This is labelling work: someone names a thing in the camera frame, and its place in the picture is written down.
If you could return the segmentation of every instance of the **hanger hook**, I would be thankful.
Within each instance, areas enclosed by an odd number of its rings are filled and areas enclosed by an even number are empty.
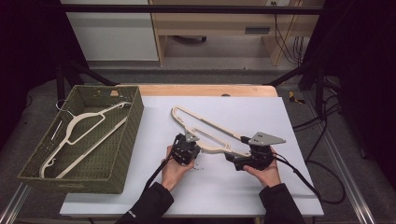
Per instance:
[[[75,116],[72,114],[72,112],[70,112],[69,110],[62,110],[62,109],[58,106],[59,102],[61,102],[61,101],[65,101],[65,102],[66,102],[66,100],[59,100],[59,101],[56,102],[56,104],[55,104],[56,108],[58,108],[60,111],[67,112],[67,113],[69,113],[71,116],[75,117]]]

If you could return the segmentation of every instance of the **black sleeve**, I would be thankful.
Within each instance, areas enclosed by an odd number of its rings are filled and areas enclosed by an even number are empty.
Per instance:
[[[154,183],[116,224],[157,224],[173,202],[169,190],[159,183]]]
[[[260,192],[266,210],[264,222],[268,224],[305,224],[303,216],[285,184],[266,187]]]

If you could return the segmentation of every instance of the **white cabinet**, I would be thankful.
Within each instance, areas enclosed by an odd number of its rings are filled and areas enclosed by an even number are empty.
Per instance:
[[[63,4],[147,5],[146,0],[62,0]],[[158,61],[149,13],[74,13],[67,17],[87,61]]]

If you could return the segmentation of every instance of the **hand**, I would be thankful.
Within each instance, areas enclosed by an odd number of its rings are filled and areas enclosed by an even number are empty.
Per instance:
[[[167,148],[166,158],[172,150],[172,146]],[[171,191],[177,183],[181,180],[184,174],[189,171],[192,167],[194,167],[194,160],[190,162],[189,165],[180,165],[174,159],[171,159],[166,165],[163,167],[163,182],[162,185],[164,188]]]
[[[268,186],[271,188],[280,184],[280,176],[279,171],[277,170],[276,160],[273,160],[271,164],[262,171],[256,170],[248,165],[244,165],[243,168],[246,172],[256,176],[262,183],[263,187]]]

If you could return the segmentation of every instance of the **gray carpet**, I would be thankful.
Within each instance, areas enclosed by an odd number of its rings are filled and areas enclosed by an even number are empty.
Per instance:
[[[102,72],[104,76],[124,83],[261,84],[281,74],[270,74],[266,76],[262,72],[249,73],[241,70],[239,71],[239,75],[237,71],[212,71],[210,75],[199,75],[199,71],[195,71],[192,74],[183,72],[174,75],[175,71],[168,71],[168,73],[162,72],[160,76],[157,73],[154,74],[146,71],[145,74],[131,75],[136,73],[137,71],[128,72],[126,70]],[[292,125],[300,124],[313,118],[307,105],[291,103],[289,101],[289,92],[284,91],[286,88],[279,89],[278,94],[285,101]],[[299,92],[295,92],[295,94],[297,99],[303,99],[303,96]],[[56,115],[56,87],[54,81],[31,90],[29,96],[28,101],[31,99],[31,103],[23,112],[21,121],[15,128],[7,144],[0,151],[1,211],[5,209],[15,189],[20,184],[16,178],[17,174]],[[332,99],[331,104],[335,103],[336,99]],[[343,158],[347,162],[347,167],[353,174],[376,222],[396,223],[396,213],[394,212],[394,208],[396,207],[396,193],[378,169],[375,161],[363,160],[361,158],[358,144],[355,142],[353,134],[342,115],[335,113],[329,116],[328,131],[331,132],[336,145],[342,151]],[[305,157],[318,136],[319,130],[316,126],[296,133],[297,140]],[[328,152],[323,144],[318,145],[312,159],[325,164],[333,170],[332,161],[329,159]],[[341,190],[334,177],[314,164],[308,164],[308,169],[315,186],[319,189],[323,198],[333,201],[340,197]],[[19,218],[43,217],[70,219],[69,217],[61,217],[58,214],[63,199],[63,194],[48,194],[37,189],[32,189],[21,209]],[[325,203],[323,204],[323,209],[325,216],[317,218],[317,223],[359,223],[348,198],[343,203],[337,205]]]

